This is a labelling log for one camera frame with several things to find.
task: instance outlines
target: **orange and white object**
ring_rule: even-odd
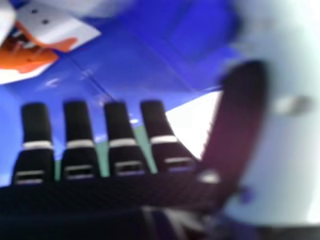
[[[0,47],[16,21],[16,11],[7,0],[0,1]]]
[[[38,2],[17,11],[17,28],[35,45],[70,52],[101,35],[67,12]]]

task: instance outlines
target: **blue surface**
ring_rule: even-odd
[[[47,104],[59,159],[65,145],[64,101],[88,103],[95,140],[102,142],[103,103],[126,101],[130,118],[141,125],[140,101],[160,99],[167,110],[189,102],[219,88],[224,61],[237,57],[228,43],[239,22],[226,0],[137,0],[115,19],[87,21],[101,37],[61,54],[39,77],[0,86],[0,185],[8,181],[21,147],[22,104]]]

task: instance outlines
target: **orange object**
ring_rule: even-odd
[[[60,42],[56,42],[56,43],[52,43],[52,44],[46,44],[43,43],[39,40],[37,40],[31,33],[29,33],[29,31],[25,28],[25,26],[17,21],[16,22],[16,27],[23,32],[23,34],[33,43],[37,44],[38,46],[41,46],[43,48],[48,48],[48,49],[56,49],[59,50],[61,52],[70,52],[72,49],[72,46],[77,42],[77,38],[76,37],[71,37],[68,39],[65,39],[63,41]]]
[[[37,54],[40,47],[23,48],[20,42],[8,38],[0,48],[0,69],[30,73],[44,65],[56,62],[59,57],[50,49]]]

